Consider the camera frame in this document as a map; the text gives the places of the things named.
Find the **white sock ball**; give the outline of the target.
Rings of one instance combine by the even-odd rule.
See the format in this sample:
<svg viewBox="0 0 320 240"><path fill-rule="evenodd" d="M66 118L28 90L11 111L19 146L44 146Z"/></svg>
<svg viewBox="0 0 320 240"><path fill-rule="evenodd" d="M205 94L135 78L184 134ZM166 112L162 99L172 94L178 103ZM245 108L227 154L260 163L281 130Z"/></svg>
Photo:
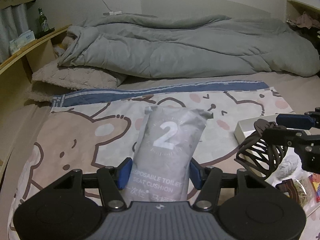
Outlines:
<svg viewBox="0 0 320 240"><path fill-rule="evenodd" d="M286 156L275 171L276 178L281 180L289 177L295 172L298 164L299 158L296 155Z"/></svg>

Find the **bag of rubber bands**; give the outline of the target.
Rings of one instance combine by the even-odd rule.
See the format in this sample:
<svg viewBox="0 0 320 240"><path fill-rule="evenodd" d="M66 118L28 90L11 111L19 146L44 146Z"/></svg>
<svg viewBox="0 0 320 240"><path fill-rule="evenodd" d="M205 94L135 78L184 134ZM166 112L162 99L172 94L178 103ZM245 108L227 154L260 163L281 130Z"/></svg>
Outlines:
<svg viewBox="0 0 320 240"><path fill-rule="evenodd" d="M315 200L312 185L308 178L293 179L293 184L298 192L299 204L304 210L310 209Z"/></svg>

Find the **grey toilet seat cushion pack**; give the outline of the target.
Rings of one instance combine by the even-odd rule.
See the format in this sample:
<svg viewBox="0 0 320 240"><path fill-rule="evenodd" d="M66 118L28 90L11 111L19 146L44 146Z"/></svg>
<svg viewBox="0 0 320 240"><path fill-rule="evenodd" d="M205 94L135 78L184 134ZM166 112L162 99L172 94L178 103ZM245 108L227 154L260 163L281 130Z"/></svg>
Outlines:
<svg viewBox="0 0 320 240"><path fill-rule="evenodd" d="M147 107L122 192L125 202L185 201L189 164L211 118L202 109Z"/></svg>

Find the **blue red card box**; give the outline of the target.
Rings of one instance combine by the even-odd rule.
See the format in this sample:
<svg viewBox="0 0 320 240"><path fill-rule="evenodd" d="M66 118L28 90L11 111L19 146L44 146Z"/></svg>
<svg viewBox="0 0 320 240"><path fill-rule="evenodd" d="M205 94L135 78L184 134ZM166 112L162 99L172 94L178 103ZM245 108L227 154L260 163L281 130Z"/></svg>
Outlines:
<svg viewBox="0 0 320 240"><path fill-rule="evenodd" d="M309 176L309 180L315 192L316 202L320 202L320 175L313 173Z"/></svg>

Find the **white shallow cardboard box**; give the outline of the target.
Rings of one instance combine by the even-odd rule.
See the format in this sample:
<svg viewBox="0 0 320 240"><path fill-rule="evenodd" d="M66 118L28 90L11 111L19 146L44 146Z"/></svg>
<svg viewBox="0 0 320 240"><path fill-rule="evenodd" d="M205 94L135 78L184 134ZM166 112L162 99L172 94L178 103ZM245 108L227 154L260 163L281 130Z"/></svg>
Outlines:
<svg viewBox="0 0 320 240"><path fill-rule="evenodd" d="M319 207L317 110L239 121L235 161L295 200L311 215Z"/></svg>

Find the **cartoon bear print cloth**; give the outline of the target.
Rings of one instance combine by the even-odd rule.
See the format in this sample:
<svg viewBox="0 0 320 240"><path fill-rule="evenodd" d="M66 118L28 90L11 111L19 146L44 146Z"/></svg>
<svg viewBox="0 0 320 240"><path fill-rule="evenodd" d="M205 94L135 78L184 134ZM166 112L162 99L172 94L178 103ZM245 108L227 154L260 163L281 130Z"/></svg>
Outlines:
<svg viewBox="0 0 320 240"><path fill-rule="evenodd" d="M121 90L83 90L55 96L47 120L30 142L17 187L8 195L9 213L1 238L18 239L12 222L14 211L68 171L79 168L93 173L133 156L144 111L151 105L212 112L194 158L204 166L234 172L239 168L234 160L238 122L314 110L319 106L319 78L202 81L158 87L143 82Z"/></svg>

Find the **pink clothes on shelf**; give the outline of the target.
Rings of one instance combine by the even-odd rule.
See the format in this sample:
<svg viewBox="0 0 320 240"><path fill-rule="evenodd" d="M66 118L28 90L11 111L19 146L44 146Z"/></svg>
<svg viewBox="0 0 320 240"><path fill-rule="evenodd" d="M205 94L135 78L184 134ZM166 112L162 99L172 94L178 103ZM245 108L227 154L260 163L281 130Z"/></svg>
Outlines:
<svg viewBox="0 0 320 240"><path fill-rule="evenodd" d="M297 17L295 20L287 20L286 22L291 26L299 28L319 29L320 26L320 22L309 16L306 12L303 12L303 14Z"/></svg>

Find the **right side wooden shelf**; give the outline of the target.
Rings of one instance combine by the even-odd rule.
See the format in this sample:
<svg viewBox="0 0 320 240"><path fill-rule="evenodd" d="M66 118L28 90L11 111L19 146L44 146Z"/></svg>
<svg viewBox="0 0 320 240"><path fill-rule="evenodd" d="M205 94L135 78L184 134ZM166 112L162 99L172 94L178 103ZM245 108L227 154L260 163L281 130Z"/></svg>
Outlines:
<svg viewBox="0 0 320 240"><path fill-rule="evenodd" d="M296 0L286 0L286 22L319 50L319 8Z"/></svg>

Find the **beige fluffy pillow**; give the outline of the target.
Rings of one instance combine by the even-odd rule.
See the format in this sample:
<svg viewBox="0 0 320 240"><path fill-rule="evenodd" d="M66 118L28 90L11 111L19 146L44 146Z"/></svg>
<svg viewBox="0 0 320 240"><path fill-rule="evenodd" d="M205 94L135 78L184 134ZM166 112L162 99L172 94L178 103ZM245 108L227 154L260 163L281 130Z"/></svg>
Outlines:
<svg viewBox="0 0 320 240"><path fill-rule="evenodd" d="M29 100L50 102L55 95L82 89L115 89L126 75L88 66L59 66L54 60L32 74Z"/></svg>

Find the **grey quilted duvet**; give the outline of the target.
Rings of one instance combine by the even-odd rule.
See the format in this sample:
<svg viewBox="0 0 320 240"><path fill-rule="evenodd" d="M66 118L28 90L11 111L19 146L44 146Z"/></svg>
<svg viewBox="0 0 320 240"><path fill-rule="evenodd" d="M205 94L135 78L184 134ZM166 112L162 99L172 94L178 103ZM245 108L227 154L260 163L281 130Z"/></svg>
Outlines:
<svg viewBox="0 0 320 240"><path fill-rule="evenodd" d="M59 59L65 67L147 79L319 72L312 43L274 18L121 14L71 25L67 34L74 40Z"/></svg>

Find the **yellow wooden bedside shelf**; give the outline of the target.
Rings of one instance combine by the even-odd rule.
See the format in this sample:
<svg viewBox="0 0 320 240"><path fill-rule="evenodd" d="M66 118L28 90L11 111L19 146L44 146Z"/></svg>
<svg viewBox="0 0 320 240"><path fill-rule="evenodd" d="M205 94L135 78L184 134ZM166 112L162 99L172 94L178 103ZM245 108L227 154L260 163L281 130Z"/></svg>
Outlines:
<svg viewBox="0 0 320 240"><path fill-rule="evenodd" d="M54 45L62 42L68 27L30 42L1 64L1 125L28 104L33 73L57 58Z"/></svg>

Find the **green glass bottle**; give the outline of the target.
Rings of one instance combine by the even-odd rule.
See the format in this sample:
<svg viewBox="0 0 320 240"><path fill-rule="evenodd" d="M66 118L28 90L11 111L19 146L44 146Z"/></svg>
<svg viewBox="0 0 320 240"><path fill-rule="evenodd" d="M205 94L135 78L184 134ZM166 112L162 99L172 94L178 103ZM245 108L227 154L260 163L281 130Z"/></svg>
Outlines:
<svg viewBox="0 0 320 240"><path fill-rule="evenodd" d="M39 24L40 24L41 30L42 32L46 33L49 30L47 17L45 16L42 8L38 8L38 12L39 12Z"/></svg>

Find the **white headboard panel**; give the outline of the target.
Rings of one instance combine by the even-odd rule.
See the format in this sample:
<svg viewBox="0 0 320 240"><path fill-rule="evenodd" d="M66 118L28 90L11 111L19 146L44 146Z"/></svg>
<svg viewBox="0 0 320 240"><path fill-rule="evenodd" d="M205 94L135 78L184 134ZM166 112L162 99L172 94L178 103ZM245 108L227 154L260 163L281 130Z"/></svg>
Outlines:
<svg viewBox="0 0 320 240"><path fill-rule="evenodd" d="M142 13L157 17L226 15L232 18L270 18L264 10L228 0L140 0Z"/></svg>

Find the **tissue pack on shelf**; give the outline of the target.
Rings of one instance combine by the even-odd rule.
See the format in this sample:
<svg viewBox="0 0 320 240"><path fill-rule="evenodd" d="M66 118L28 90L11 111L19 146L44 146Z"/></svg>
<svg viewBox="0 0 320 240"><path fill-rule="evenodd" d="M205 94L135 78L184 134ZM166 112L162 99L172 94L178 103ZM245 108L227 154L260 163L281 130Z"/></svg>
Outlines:
<svg viewBox="0 0 320 240"><path fill-rule="evenodd" d="M33 42L34 40L35 35L32 30L28 30L22 33L18 38L9 42L10 54L13 55L14 53L18 52L22 47L26 46L30 42Z"/></svg>

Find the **grey curtain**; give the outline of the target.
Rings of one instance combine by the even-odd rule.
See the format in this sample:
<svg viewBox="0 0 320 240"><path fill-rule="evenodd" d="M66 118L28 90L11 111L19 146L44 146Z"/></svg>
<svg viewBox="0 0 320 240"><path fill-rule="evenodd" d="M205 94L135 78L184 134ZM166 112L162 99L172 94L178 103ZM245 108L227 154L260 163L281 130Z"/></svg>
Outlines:
<svg viewBox="0 0 320 240"><path fill-rule="evenodd" d="M9 43L29 30L26 4L9 6L1 9L0 16L0 49L1 63L10 57Z"/></svg>

